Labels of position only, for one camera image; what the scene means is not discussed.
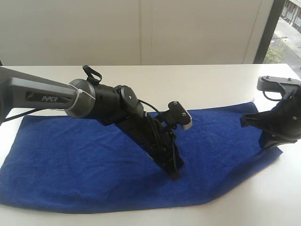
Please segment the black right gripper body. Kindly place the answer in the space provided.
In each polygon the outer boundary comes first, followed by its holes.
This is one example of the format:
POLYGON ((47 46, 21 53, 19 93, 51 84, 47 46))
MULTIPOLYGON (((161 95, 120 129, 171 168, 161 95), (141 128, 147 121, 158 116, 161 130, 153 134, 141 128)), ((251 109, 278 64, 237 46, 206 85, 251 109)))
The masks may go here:
POLYGON ((289 140, 301 138, 301 89, 292 93, 289 99, 283 99, 270 111, 274 113, 275 127, 268 133, 289 140))

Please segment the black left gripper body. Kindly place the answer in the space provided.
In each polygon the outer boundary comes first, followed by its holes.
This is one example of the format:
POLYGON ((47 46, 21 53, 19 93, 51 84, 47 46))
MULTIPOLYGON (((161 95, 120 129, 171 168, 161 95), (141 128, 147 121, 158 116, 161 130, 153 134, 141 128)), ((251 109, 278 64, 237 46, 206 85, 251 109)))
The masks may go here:
POLYGON ((149 157, 167 174, 180 174, 183 159, 175 143, 176 135, 155 117, 144 112, 144 116, 130 116, 116 126, 139 145, 149 157))

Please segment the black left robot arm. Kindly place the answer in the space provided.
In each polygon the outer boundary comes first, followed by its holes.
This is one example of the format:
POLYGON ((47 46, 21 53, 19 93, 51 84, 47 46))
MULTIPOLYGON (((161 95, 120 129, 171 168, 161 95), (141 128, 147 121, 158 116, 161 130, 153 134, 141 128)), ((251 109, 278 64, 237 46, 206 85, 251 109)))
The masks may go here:
POLYGON ((125 85, 110 87, 89 66, 83 67, 85 80, 68 84, 40 78, 5 67, 0 69, 0 121, 11 120, 14 108, 27 113, 45 109, 66 112, 72 118, 94 119, 104 126, 115 125, 138 144, 172 180, 181 177, 184 162, 175 144, 177 122, 162 115, 151 116, 134 91, 125 85))

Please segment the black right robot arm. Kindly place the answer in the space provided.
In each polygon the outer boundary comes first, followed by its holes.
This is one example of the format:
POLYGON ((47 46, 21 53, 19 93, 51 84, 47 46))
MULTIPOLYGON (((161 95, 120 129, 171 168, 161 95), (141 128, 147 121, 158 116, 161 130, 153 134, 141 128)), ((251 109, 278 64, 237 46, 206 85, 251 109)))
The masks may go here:
POLYGON ((260 148, 296 143, 301 138, 301 89, 286 94, 269 111, 244 114, 240 123, 262 130, 260 148))

